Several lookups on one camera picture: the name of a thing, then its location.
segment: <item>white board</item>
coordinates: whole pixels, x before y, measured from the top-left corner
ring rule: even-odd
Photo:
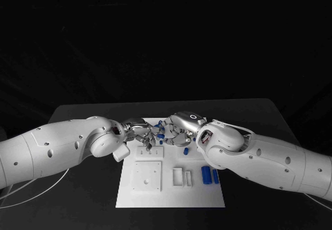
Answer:
[[[165,119],[166,118],[145,118],[145,120],[152,125],[156,125],[159,120],[163,121]],[[168,126],[165,128],[166,128],[166,138],[172,138],[173,135],[169,131]],[[207,163],[207,161],[204,161],[199,158],[198,155],[195,155],[194,160],[191,160],[189,158],[182,158],[181,153],[184,154],[185,147],[182,148],[168,144],[160,145],[158,141],[156,146],[159,147],[159,151],[160,151],[160,147],[163,147],[163,156],[159,155],[158,158],[150,156],[150,159],[147,156],[147,158],[145,157],[139,159],[140,156],[136,157],[136,155],[140,152],[137,148],[143,147],[142,143],[134,140],[127,142],[127,146],[132,150],[132,153],[123,162],[123,172],[121,172],[116,207],[225,207],[221,184],[202,183],[201,167],[210,166],[210,164]],[[188,148],[189,148],[188,156],[191,156],[191,153],[195,150],[195,143],[191,143]],[[134,186],[133,169],[137,161],[162,162],[159,192],[149,192],[149,191],[137,192],[133,189]],[[173,187],[173,168],[182,168],[184,185],[186,184],[185,172],[191,172],[191,181],[192,181],[191,188],[186,188],[186,186],[184,186],[182,188]]]

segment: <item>table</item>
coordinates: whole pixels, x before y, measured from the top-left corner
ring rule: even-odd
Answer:
[[[269,99],[62,105],[49,123],[94,115],[121,122],[130,117],[168,117],[185,110],[299,145]],[[303,194],[267,188],[228,169],[218,171],[225,208],[116,209],[121,165],[111,154],[88,157],[41,197],[0,209],[0,229],[331,229],[331,212]],[[62,174],[38,179],[3,205],[39,194]]]

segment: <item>dark backdrop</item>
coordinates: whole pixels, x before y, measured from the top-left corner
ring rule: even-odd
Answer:
[[[9,138],[64,104],[269,98],[302,146],[331,155],[331,16],[257,9],[217,1],[2,3]]]

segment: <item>dark gray table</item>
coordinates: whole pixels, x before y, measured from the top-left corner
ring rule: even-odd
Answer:
[[[130,117],[168,117],[184,110],[299,145],[269,99],[62,105],[49,123],[94,115],[121,122]],[[270,189],[228,169],[218,172],[225,208],[116,208],[121,166],[113,155],[88,157],[41,197],[0,209],[0,229],[331,229],[332,213],[303,194]],[[38,179],[3,205],[39,194],[62,174]]]

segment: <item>white cable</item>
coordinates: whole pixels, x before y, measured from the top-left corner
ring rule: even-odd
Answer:
[[[19,189],[16,189],[15,191],[12,191],[9,194],[0,196],[0,200],[5,199],[9,195],[12,195],[13,193],[16,193],[26,185],[29,185],[36,179],[31,180]]]
[[[44,193],[46,193],[46,192],[55,187],[55,185],[59,183],[61,179],[55,182],[55,184],[54,184],[39,195],[36,195],[36,196],[35,196],[33,198],[31,198],[29,200],[35,199],[35,198],[39,197]]]
[[[332,210],[331,207],[328,207],[325,204],[322,204],[318,200],[315,200],[325,208],[328,208],[329,210]]]

